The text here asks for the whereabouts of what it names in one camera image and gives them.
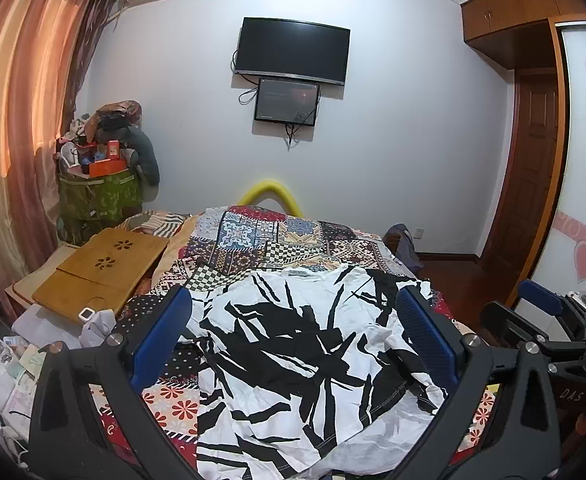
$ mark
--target yellow arch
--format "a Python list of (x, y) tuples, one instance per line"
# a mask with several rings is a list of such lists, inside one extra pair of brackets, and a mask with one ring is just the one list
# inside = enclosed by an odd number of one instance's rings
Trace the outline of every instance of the yellow arch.
[(242, 197), (242, 199), (238, 202), (238, 205), (250, 205), (254, 202), (254, 200), (259, 197), (261, 194), (267, 191), (272, 191), (277, 196), (282, 199), (284, 202), (284, 206), (286, 209), (287, 214), (291, 216), (299, 216), (303, 218), (302, 211), (300, 210), (297, 202), (291, 195), (290, 191), (287, 190), (284, 186), (282, 186), (279, 182), (275, 180), (263, 180), (259, 184), (251, 187), (249, 191)]

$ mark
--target wooden floor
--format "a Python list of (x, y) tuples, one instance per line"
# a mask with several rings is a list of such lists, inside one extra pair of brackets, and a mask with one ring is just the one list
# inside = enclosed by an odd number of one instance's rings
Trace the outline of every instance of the wooden floor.
[(506, 301), (510, 286), (490, 276), (475, 262), (426, 261), (420, 278), (430, 280), (444, 295), (455, 319), (476, 332), (480, 329), (480, 312), (489, 301)]

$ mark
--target bolt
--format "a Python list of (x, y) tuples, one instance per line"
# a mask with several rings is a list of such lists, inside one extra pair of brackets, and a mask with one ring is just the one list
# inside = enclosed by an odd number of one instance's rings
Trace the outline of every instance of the bolt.
[(464, 342), (471, 348), (477, 348), (482, 344), (482, 338), (477, 334), (466, 334), (464, 336)]
[(64, 349), (64, 343), (61, 341), (55, 341), (48, 345), (48, 349), (50, 350), (51, 354), (59, 354)]
[(537, 346), (535, 343), (533, 343), (532, 341), (529, 341), (528, 343), (526, 343), (524, 345), (524, 348), (526, 348), (526, 351), (529, 354), (537, 354), (539, 352), (539, 346)]
[(122, 344), (122, 341), (124, 341), (124, 336), (117, 332), (109, 335), (106, 338), (106, 344), (108, 344), (108, 346), (119, 346)]

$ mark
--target black screen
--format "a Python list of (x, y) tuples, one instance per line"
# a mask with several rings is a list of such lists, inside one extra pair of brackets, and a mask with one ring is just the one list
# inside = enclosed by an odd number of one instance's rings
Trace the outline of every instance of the black screen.
[(235, 71), (344, 84), (349, 41), (346, 28), (244, 18)]
[(255, 120), (315, 126), (319, 92), (319, 84), (262, 78)]

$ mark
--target door frame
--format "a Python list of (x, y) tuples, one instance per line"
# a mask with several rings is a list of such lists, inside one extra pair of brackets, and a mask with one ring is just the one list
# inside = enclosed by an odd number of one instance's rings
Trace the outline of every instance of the door frame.
[[(544, 245), (546, 243), (546, 238), (548, 237), (548, 233), (551, 230), (551, 225), (553, 224), (553, 218), (555, 216), (555, 211), (557, 210), (557, 203), (560, 197), (560, 192), (562, 190), (561, 182), (564, 177), (564, 167), (566, 165), (566, 154), (568, 150), (568, 142), (569, 142), (569, 134), (568, 134), (568, 124), (569, 124), (569, 108), (568, 108), (568, 78), (567, 78), (567, 68), (564, 59), (564, 44), (560, 39), (560, 35), (557, 31), (556, 24), (562, 22), (580, 22), (586, 21), (586, 14), (568, 14), (564, 16), (553, 16), (548, 18), (548, 24), (551, 29), (551, 37), (553, 40), (553, 49), (555, 52), (555, 69), (553, 69), (554, 73), (557, 74), (557, 92), (558, 92), (558, 109), (557, 109), (557, 144), (555, 149), (555, 156), (553, 161), (553, 173), (551, 174), (551, 182), (548, 189), (548, 195), (546, 197), (546, 203), (544, 204), (544, 209), (542, 211), (542, 217), (540, 219), (540, 223), (537, 227), (537, 232), (535, 233), (535, 237), (531, 244), (531, 248), (528, 252), (528, 256), (526, 261), (524, 262), (524, 266), (522, 267), (521, 272), (519, 273), (517, 283), (513, 290), (511, 291), (510, 295), (508, 296), (508, 300), (506, 300), (506, 306), (514, 307), (516, 301), (518, 300), (518, 285), (519, 282), (522, 280), (528, 279), (532, 276), (535, 266), (542, 255), (542, 251), (544, 250)], [(549, 72), (540, 72), (540, 70), (548, 70), (548, 69), (529, 69), (529, 70), (519, 70), (516, 71), (516, 88), (515, 88), (515, 96), (516, 102), (514, 107), (514, 119), (513, 119), (513, 132), (511, 135), (511, 142), (510, 142), (510, 151), (508, 153), (508, 163), (506, 165), (506, 173), (504, 176), (504, 184), (502, 186), (502, 192), (500, 193), (500, 200), (498, 202), (498, 207), (495, 211), (495, 217), (493, 219), (492, 225), (490, 227), (489, 237), (487, 238), (484, 250), (482, 251), (482, 256), (480, 257), (480, 264), (485, 263), (487, 261), (487, 257), (490, 255), (490, 246), (496, 236), (495, 226), (497, 221), (500, 220), (500, 217), (503, 212), (503, 206), (506, 198), (506, 192), (508, 191), (508, 184), (510, 180), (510, 174), (512, 172), (512, 163), (514, 157), (514, 147), (515, 142), (517, 140), (517, 130), (518, 130), (518, 115), (519, 115), (519, 81), (518, 75), (525, 75), (525, 74), (532, 74), (532, 73), (549, 73)]]

